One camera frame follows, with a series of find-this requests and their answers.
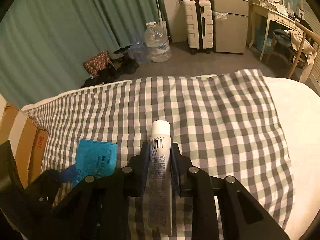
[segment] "gingham cloth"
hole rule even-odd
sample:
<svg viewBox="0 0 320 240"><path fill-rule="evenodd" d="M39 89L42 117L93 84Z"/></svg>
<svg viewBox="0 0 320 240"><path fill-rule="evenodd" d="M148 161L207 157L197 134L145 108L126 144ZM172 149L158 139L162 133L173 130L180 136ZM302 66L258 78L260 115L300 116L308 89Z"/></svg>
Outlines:
<svg viewBox="0 0 320 240"><path fill-rule="evenodd" d="M73 91L29 108L47 128L43 168L75 162L81 139L117 143L117 167L166 120L171 138L194 166L235 176L284 229L293 204L290 159L270 91L259 70L204 77L148 77ZM57 200L70 190L64 185ZM130 198L131 239L159 238L148 227L148 189ZM172 238L191 237L192 199L172 197Z"/></svg>

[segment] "refrigerator door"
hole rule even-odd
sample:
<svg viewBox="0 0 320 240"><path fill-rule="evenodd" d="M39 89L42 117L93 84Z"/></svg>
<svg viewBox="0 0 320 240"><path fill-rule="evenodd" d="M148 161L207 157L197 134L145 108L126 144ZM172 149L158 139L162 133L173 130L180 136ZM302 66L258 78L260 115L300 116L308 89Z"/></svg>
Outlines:
<svg viewBox="0 0 320 240"><path fill-rule="evenodd" d="M248 17L227 14L227 19L215 20L216 52L243 53L247 40Z"/></svg>
<svg viewBox="0 0 320 240"><path fill-rule="evenodd" d="M213 10L248 16L248 0L213 0Z"/></svg>

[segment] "silver bolt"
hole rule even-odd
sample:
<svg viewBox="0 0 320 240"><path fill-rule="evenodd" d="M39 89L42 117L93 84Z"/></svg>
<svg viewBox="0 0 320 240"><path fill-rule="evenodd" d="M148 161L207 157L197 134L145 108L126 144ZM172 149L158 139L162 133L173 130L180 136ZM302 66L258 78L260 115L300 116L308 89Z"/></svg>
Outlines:
<svg viewBox="0 0 320 240"><path fill-rule="evenodd" d="M122 172L124 172L124 173L130 173L131 171L132 171L132 169L129 166L125 166L122 168Z"/></svg>
<svg viewBox="0 0 320 240"><path fill-rule="evenodd" d="M228 177L226 178L226 180L227 180L227 182L229 182L229 183L235 183L235 182L236 182L236 178L233 177L233 176L228 176Z"/></svg>
<svg viewBox="0 0 320 240"><path fill-rule="evenodd" d="M84 178L84 181L87 182L87 183L93 182L94 181L94 176L92 176L92 175L86 176Z"/></svg>
<svg viewBox="0 0 320 240"><path fill-rule="evenodd" d="M199 169L197 167L195 167L195 166L192 166L192 167L189 168L189 171L191 173L198 173Z"/></svg>

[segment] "blue packet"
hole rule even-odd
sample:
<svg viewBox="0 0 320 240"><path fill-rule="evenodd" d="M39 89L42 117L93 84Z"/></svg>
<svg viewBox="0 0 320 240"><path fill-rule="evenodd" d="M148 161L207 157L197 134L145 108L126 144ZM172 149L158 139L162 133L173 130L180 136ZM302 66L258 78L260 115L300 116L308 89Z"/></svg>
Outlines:
<svg viewBox="0 0 320 240"><path fill-rule="evenodd" d="M118 145L115 143L80 140L73 187L88 175L95 178L112 175L116 169L117 152Z"/></svg>

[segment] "beige clothing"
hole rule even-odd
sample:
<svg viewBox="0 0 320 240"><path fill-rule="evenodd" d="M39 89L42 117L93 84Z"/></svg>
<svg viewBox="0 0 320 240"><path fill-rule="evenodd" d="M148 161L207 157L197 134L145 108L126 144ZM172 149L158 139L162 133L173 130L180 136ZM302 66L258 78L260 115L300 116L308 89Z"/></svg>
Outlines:
<svg viewBox="0 0 320 240"><path fill-rule="evenodd" d="M291 31L291 30L290 31L286 31L286 30L284 30L284 32L290 34L292 48L294 50L298 51L303 36L298 31ZM302 72L302 74L300 76L300 80L299 80L299 82L304 83L308 79L308 77L310 75L310 72L311 72L312 67L313 67L313 61L315 60L315 58L317 56L317 52L310 45L310 43L307 40L304 40L302 52L306 55L307 62L308 62L308 66L305 66L303 68L303 72Z"/></svg>

